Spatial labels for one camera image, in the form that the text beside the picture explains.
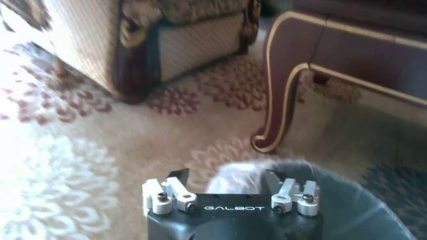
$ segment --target trash bin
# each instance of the trash bin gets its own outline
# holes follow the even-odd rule
[[[324,240],[415,240],[386,203],[356,182],[306,161],[252,161],[224,165],[211,179],[210,194],[271,194],[263,182],[267,170],[300,184],[320,186]]]

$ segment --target sofa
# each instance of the sofa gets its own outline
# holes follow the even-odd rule
[[[255,42],[260,0],[0,0],[8,26],[120,100]]]

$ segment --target curved wooden leg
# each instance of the curved wooden leg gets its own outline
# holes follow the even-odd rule
[[[276,148],[290,130],[294,117],[299,76],[304,69],[308,69],[307,63],[296,65],[288,74],[284,84],[286,87],[271,92],[272,104],[270,107],[271,110],[267,112],[266,124],[264,127],[258,130],[251,139],[254,148],[262,153],[268,153]]]
[[[310,18],[286,12],[271,27],[264,55],[266,121],[251,138],[254,148],[262,153],[275,149],[290,129],[299,75],[310,67],[324,24],[326,17]]]

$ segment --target patterned carpet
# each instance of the patterned carpet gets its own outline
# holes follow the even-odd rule
[[[362,183],[427,238],[427,112],[304,72],[291,131],[254,151],[266,89],[259,45],[126,105],[83,83],[51,90],[52,64],[17,37],[0,50],[0,228],[8,240],[146,239],[142,183],[191,168],[202,192],[219,166],[306,158]]]

